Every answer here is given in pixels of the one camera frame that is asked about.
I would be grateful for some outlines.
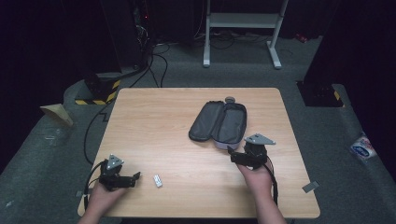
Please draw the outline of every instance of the blue and white package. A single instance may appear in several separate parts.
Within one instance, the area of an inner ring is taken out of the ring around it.
[[[375,149],[364,132],[361,132],[361,137],[358,138],[352,146],[350,146],[349,150],[362,161],[367,161],[373,156],[376,156]]]

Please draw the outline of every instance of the wooden tabletop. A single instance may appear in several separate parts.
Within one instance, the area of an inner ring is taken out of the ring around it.
[[[266,146],[275,166],[278,206],[284,217],[319,216],[290,120],[273,88],[123,89],[115,102],[94,164],[114,154],[125,163],[121,175],[141,172],[135,188],[113,206],[109,217],[255,217],[245,180],[226,150],[213,140],[191,141],[188,132],[208,101],[233,96],[247,109],[245,136],[276,141]],[[237,149],[243,152],[243,140]],[[158,175],[163,186],[157,188]],[[99,176],[96,172],[92,179]],[[83,202],[78,213],[84,213]]]

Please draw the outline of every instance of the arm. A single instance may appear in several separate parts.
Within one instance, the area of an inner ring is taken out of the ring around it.
[[[116,189],[108,191],[105,186],[96,181],[90,197],[88,208],[78,224],[96,224],[107,210],[127,191]]]
[[[286,224],[285,218],[276,206],[272,195],[272,180],[264,167],[249,170],[246,166],[236,165],[245,178],[247,187],[254,197],[257,219],[260,224]]]

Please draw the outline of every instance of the white eraser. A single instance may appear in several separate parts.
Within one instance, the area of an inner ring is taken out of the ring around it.
[[[155,181],[155,184],[157,185],[157,188],[159,188],[160,186],[163,185],[163,182],[161,182],[161,179],[158,175],[154,176],[154,181]]]

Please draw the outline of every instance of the open black case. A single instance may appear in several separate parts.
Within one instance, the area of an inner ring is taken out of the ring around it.
[[[233,97],[225,102],[209,101],[202,108],[189,131],[193,141],[215,141],[220,149],[237,149],[247,127],[247,110],[244,105],[237,104]]]

